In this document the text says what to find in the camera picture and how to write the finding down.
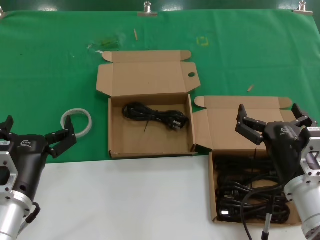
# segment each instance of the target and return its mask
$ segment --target black power cable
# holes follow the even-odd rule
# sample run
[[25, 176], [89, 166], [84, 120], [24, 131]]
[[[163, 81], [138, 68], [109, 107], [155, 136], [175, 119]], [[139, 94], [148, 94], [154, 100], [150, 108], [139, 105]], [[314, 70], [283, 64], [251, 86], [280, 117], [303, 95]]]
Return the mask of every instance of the black power cable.
[[[214, 169], [218, 172], [218, 188], [215, 191], [218, 219], [242, 222], [245, 229], [248, 229], [246, 220], [266, 220], [268, 212], [272, 213], [271, 223], [283, 224], [288, 220], [288, 200], [269, 157], [256, 157], [256, 154], [252, 157], [216, 156]], [[272, 181], [276, 185], [253, 188], [253, 182], [259, 180]], [[254, 199], [255, 203], [248, 203], [249, 198]]]
[[122, 114], [135, 121], [156, 121], [170, 129], [180, 130], [189, 121], [188, 117], [178, 110], [157, 111], [140, 102], [131, 102], [122, 109]]
[[282, 190], [282, 188], [294, 177], [294, 175], [296, 174], [296, 172], [298, 171], [299, 167], [300, 167], [300, 161], [301, 161], [301, 151], [298, 151], [298, 157], [297, 157], [297, 161], [296, 161], [296, 165], [295, 165], [295, 170], [290, 174], [290, 177], [288, 179], [286, 179], [285, 181], [283, 181], [282, 183], [278, 183], [277, 185], [274, 186], [265, 186], [265, 187], [258, 187], [253, 189], [252, 192], [249, 192], [243, 199], [242, 203], [241, 203], [241, 221], [243, 223], [244, 229], [246, 234], [248, 235], [249, 240], [253, 240], [247, 223], [246, 223], [246, 219], [245, 219], [245, 213], [244, 213], [244, 208], [245, 208], [245, 204], [248, 202], [248, 200], [255, 194], [259, 194], [259, 193], [263, 193], [263, 192], [270, 192], [270, 191], [279, 191]]

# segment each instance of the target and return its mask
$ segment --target metal clip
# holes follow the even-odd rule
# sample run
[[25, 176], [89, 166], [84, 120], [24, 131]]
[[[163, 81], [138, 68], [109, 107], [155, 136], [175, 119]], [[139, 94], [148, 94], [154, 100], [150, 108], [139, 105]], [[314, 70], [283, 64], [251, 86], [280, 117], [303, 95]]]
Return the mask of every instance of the metal clip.
[[299, 7], [297, 10], [293, 10], [296, 14], [303, 14], [307, 16], [312, 16], [314, 14], [313, 11], [307, 11], [307, 3], [305, 0], [299, 2]]
[[157, 12], [151, 11], [151, 2], [146, 1], [144, 2], [144, 12], [138, 12], [139, 17], [157, 17]]
[[6, 16], [6, 13], [2, 10], [2, 7], [0, 6], [0, 20], [3, 19]]

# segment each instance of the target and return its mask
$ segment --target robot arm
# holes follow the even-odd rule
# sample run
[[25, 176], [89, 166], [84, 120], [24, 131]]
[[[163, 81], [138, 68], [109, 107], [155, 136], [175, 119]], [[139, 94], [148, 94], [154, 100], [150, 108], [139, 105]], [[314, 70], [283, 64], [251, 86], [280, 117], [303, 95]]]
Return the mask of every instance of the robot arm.
[[[308, 240], [320, 239], [320, 161], [317, 159], [320, 153], [320, 127], [316, 127], [317, 122], [302, 112], [297, 104], [293, 105], [292, 112], [296, 118], [292, 122], [267, 124], [247, 117], [241, 104], [235, 131], [256, 145], [265, 143], [280, 185], [288, 201], [295, 203], [303, 223], [303, 234]], [[266, 221], [265, 230], [268, 225], [270, 222]]]
[[11, 116], [0, 123], [0, 240], [15, 240], [38, 215], [34, 198], [48, 155], [57, 158], [77, 143], [70, 116], [65, 129], [46, 136], [14, 134], [13, 124]]

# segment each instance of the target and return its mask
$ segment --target logo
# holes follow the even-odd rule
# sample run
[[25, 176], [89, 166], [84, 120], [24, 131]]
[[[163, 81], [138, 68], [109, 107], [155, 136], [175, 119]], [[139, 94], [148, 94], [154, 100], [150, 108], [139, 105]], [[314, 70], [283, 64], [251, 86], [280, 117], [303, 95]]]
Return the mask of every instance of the logo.
[[280, 133], [280, 135], [289, 134], [289, 133], [290, 133], [290, 131], [289, 131], [289, 129], [288, 129], [287, 127], [281, 128], [281, 133]]
[[20, 143], [20, 146], [18, 146], [18, 148], [20, 148], [20, 147], [32, 148], [31, 142], [28, 141], [28, 140], [23, 140], [23, 141]]

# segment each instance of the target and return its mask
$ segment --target white tape roll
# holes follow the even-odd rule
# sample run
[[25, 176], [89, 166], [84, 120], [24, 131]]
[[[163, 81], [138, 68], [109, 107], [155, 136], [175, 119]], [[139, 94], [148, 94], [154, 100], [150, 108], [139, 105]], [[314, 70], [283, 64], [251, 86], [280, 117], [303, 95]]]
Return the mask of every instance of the white tape roll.
[[69, 111], [66, 111], [61, 117], [60, 124], [61, 124], [61, 127], [63, 129], [65, 129], [65, 121], [66, 121], [67, 116], [75, 115], [75, 114], [84, 114], [87, 116], [87, 118], [89, 120], [88, 126], [86, 126], [86, 128], [82, 132], [75, 134], [76, 138], [79, 139], [79, 138], [82, 138], [83, 136], [85, 136], [87, 133], [89, 133], [89, 131], [92, 128], [92, 119], [91, 119], [90, 113], [87, 110], [84, 110], [82, 108], [74, 108], [74, 109], [70, 109]]

